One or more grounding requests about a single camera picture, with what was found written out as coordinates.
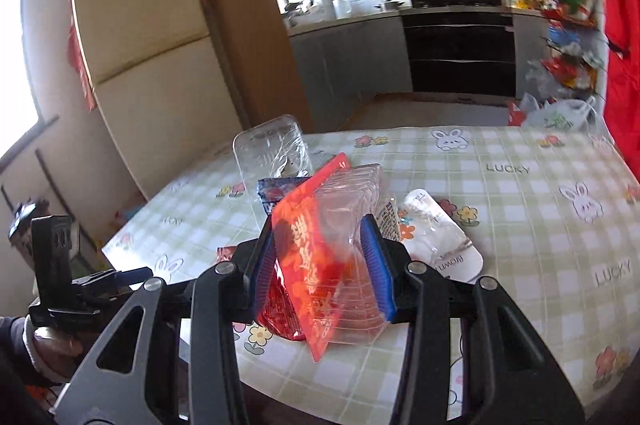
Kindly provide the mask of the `dark sleeve left forearm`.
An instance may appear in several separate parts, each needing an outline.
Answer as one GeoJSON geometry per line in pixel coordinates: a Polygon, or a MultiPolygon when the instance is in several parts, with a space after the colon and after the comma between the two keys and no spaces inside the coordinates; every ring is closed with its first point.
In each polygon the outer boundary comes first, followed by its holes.
{"type": "Polygon", "coordinates": [[[27,391],[38,373],[23,339],[24,318],[1,318],[1,423],[35,424],[38,403],[27,391]]]}

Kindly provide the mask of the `left hand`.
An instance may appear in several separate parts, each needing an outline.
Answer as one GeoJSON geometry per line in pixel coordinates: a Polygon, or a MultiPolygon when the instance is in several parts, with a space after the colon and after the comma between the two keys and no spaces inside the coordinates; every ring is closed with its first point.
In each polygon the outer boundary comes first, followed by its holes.
{"type": "Polygon", "coordinates": [[[25,318],[23,341],[35,370],[55,384],[68,382],[77,369],[84,347],[77,338],[53,327],[36,327],[25,318]]]}

